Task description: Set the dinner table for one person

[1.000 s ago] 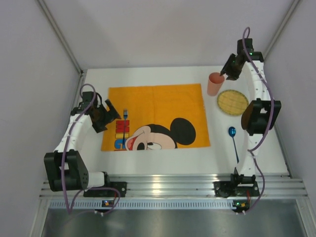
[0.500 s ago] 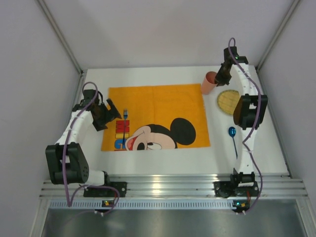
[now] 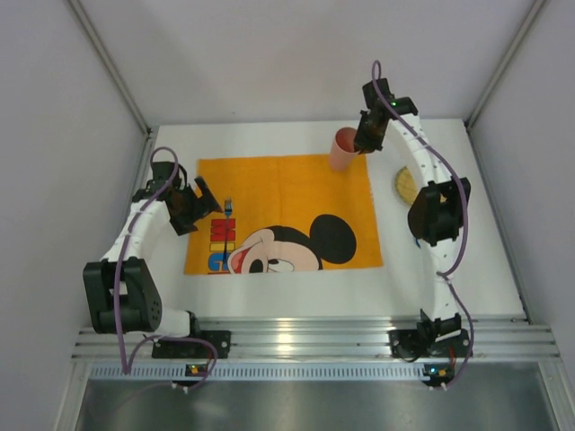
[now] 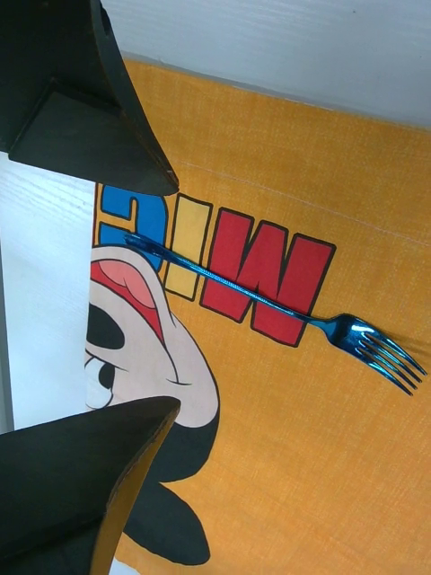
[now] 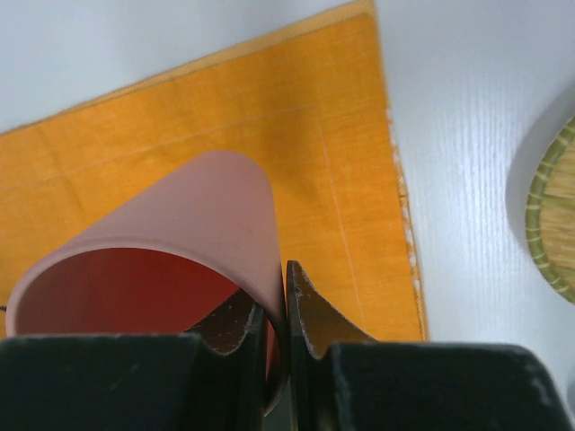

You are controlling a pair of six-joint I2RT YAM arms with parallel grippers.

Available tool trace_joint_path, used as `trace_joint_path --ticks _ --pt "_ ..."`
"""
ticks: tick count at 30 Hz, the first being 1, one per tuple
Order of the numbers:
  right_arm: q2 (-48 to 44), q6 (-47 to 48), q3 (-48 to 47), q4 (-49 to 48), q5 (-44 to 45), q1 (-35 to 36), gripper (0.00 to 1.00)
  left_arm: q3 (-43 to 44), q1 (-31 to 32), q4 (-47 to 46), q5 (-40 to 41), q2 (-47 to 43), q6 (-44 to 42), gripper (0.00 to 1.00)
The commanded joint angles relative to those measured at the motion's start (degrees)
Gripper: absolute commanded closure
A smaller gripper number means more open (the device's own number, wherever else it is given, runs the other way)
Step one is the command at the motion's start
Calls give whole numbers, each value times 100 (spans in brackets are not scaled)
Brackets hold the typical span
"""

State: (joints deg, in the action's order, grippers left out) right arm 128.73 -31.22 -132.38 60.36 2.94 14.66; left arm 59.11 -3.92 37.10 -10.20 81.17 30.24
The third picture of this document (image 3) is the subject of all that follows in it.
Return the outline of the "blue metal fork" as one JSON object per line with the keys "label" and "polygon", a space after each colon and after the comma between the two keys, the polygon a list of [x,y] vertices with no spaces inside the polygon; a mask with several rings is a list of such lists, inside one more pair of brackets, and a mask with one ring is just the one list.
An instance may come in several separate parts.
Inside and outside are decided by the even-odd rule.
{"label": "blue metal fork", "polygon": [[229,241],[229,232],[230,232],[230,219],[233,214],[233,200],[231,198],[225,199],[224,204],[224,215],[226,217],[225,221],[225,235],[224,235],[224,252],[223,252],[223,262],[227,263],[227,249],[228,249],[228,241]]}

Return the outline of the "pink plastic cup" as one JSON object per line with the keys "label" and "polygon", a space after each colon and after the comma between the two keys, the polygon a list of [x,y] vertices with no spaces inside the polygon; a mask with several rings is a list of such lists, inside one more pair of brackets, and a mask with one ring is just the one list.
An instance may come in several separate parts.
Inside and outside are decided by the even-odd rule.
{"label": "pink plastic cup", "polygon": [[357,130],[350,127],[341,128],[336,132],[329,154],[329,165],[333,170],[345,171],[358,156],[359,150],[355,147],[356,134]]}

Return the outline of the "yellow woven round plate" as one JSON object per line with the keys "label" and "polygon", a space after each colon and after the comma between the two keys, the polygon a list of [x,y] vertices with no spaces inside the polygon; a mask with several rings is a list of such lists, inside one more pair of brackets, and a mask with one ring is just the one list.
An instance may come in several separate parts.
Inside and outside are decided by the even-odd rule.
{"label": "yellow woven round plate", "polygon": [[394,191],[396,196],[404,205],[410,207],[418,196],[419,190],[410,170],[407,166],[403,166],[394,176]]}

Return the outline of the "orange cartoon print cloth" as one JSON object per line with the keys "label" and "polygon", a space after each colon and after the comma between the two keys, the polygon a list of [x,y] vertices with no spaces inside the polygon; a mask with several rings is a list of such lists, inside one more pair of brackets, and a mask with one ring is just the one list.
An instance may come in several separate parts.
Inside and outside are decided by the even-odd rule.
{"label": "orange cartoon print cloth", "polygon": [[383,266],[365,157],[343,172],[325,154],[203,159],[197,171],[233,214],[214,213],[190,235],[187,275]]}

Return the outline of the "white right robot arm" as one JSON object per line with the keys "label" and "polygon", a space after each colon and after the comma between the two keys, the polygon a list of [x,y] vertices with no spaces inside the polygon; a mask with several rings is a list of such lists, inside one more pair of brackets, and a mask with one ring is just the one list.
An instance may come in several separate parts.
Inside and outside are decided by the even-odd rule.
{"label": "white right robot arm", "polygon": [[373,77],[362,92],[367,108],[360,112],[355,149],[371,154],[388,143],[403,158],[417,189],[407,224],[423,250],[426,293],[430,295],[421,314],[432,321],[451,320],[458,310],[450,281],[468,240],[471,184],[457,176],[429,143],[411,98],[395,97],[385,78]]}

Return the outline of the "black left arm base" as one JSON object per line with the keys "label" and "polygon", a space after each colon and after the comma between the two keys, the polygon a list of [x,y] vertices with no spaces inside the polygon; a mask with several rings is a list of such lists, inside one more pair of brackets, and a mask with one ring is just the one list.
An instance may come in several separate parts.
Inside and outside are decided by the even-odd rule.
{"label": "black left arm base", "polygon": [[201,330],[195,338],[161,338],[155,342],[152,350],[154,359],[213,359],[228,358],[232,332],[229,330]]}

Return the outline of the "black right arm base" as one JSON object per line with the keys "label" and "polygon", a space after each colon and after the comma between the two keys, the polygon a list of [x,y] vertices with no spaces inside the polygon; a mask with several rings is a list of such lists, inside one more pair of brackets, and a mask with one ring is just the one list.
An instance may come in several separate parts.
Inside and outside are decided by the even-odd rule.
{"label": "black right arm base", "polygon": [[432,320],[422,312],[414,329],[391,330],[388,336],[392,357],[408,363],[433,357],[463,359],[471,346],[459,313],[449,319]]}

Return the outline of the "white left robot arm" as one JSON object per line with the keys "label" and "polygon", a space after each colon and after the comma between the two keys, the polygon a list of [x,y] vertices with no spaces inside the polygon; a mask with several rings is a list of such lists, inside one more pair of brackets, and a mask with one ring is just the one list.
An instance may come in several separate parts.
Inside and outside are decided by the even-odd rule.
{"label": "white left robot arm", "polygon": [[221,206],[203,178],[188,183],[185,169],[174,162],[153,162],[152,179],[132,198],[127,221],[111,248],[84,266],[83,281],[91,323],[99,334],[143,332],[183,338],[194,332],[191,312],[163,303],[147,260],[161,233],[197,230],[196,222]]}

